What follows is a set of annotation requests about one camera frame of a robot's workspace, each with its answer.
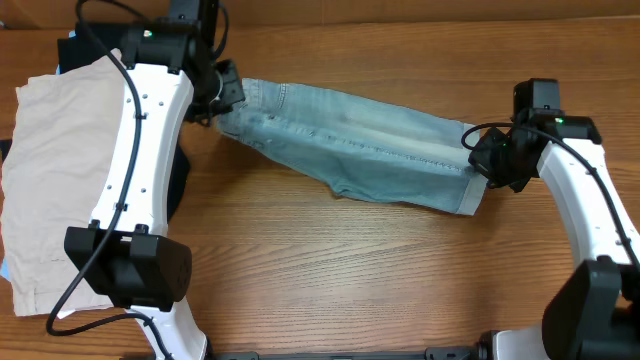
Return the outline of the light blue denim shorts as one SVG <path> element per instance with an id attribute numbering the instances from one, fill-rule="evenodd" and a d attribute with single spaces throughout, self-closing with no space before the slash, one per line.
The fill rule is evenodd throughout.
<path id="1" fill-rule="evenodd" d="M 338 196 L 458 215 L 483 199 L 486 180 L 461 144 L 467 123 L 303 84 L 242 85 L 245 100 L 218 130 Z"/>

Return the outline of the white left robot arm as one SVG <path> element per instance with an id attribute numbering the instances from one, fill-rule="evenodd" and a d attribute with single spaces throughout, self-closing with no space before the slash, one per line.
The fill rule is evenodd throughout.
<path id="1" fill-rule="evenodd" d="M 214 355 L 186 298 L 192 253 L 168 237 L 168 201 L 185 184 L 174 169 L 182 124 L 209 126 L 244 100 L 216 28 L 228 18 L 217 1 L 174 1 L 167 16 L 127 27 L 112 57 L 125 90 L 107 179 L 88 225 L 65 234 L 76 281 L 136 321 L 155 359 Z"/>

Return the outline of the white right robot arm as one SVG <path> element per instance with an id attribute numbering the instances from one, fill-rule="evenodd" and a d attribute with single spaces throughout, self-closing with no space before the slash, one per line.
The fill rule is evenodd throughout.
<path id="1" fill-rule="evenodd" d="M 481 125 L 469 162 L 490 188 L 520 192 L 541 179 L 566 229 L 575 269 L 540 324 L 485 334 L 479 359 L 636 359 L 639 232 L 611 180 L 602 137 L 570 116 L 554 79 L 517 84 L 508 123 Z"/>

